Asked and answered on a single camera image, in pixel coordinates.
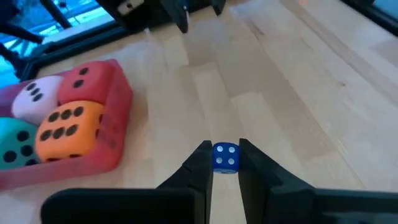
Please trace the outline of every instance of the light wood surface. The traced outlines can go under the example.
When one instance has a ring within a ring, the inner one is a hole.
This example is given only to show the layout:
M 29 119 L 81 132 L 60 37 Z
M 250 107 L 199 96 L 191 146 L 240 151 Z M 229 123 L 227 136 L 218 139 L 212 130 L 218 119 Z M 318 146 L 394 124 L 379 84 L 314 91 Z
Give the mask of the light wood surface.
M 228 1 L 43 68 L 116 58 L 135 91 L 120 166 L 0 194 L 0 223 L 38 223 L 70 187 L 156 187 L 202 142 L 248 138 L 317 187 L 398 192 L 398 40 L 338 0 Z M 237 175 L 211 223 L 245 223 Z

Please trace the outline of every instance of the blue die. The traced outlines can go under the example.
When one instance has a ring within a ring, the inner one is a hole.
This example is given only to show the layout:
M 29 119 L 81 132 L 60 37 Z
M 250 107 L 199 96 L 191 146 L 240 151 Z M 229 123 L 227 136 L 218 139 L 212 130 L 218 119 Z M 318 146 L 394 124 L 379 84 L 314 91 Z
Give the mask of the blue die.
M 220 174 L 235 174 L 239 170 L 239 146 L 219 142 L 213 146 L 213 171 Z

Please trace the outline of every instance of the wooden table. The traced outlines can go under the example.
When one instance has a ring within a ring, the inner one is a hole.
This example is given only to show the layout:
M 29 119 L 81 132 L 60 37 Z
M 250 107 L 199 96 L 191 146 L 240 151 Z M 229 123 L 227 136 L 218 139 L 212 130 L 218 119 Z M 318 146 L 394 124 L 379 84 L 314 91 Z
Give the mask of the wooden table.
M 136 93 L 120 166 L 0 194 L 0 223 L 38 223 L 70 187 L 156 187 L 204 139 L 248 138 L 317 187 L 398 192 L 398 40 L 338 0 L 228 1 L 216 17 L 104 45 L 40 71 L 116 58 Z M 215 174 L 212 223 L 245 223 Z

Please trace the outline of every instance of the red plastic tray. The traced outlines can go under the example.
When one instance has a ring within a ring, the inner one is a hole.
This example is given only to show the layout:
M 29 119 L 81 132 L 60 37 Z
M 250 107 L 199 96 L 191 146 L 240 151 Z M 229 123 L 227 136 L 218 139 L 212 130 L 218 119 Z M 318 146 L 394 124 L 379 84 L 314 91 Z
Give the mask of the red plastic tray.
M 0 170 L 0 190 L 99 174 L 118 166 L 123 154 L 133 93 L 118 62 L 116 60 L 107 60 L 107 62 L 115 66 L 115 73 L 104 106 L 103 120 L 106 119 L 107 122 L 101 123 L 100 130 L 105 130 L 105 136 L 112 136 L 110 139 L 114 141 L 106 142 L 106 140 L 97 139 L 94 149 L 83 157 L 19 167 L 12 170 Z M 67 73 L 61 72 L 54 75 L 64 76 Z M 7 86 L 0 90 L 0 117 L 12 117 L 11 105 L 14 98 L 31 81 Z

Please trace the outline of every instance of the dice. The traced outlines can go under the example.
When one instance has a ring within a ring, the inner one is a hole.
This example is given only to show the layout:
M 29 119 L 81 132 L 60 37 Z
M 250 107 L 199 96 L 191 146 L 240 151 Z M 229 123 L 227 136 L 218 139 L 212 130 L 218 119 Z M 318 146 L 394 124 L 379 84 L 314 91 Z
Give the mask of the dice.
M 239 170 L 239 146 L 219 142 L 213 146 L 213 171 L 221 174 L 234 174 Z
M 104 107 L 91 101 L 73 101 L 53 110 L 40 125 L 35 139 L 42 162 L 80 157 L 95 146 Z
M 109 62 L 88 62 L 71 70 L 58 91 L 61 104 L 94 101 L 105 104 L 112 83 L 114 66 Z
M 39 163 L 34 150 L 37 127 L 15 118 L 0 118 L 0 169 Z
M 49 111 L 58 106 L 57 93 L 63 80 L 61 76 L 37 79 L 23 88 L 12 102 L 15 118 L 32 124 L 40 124 Z

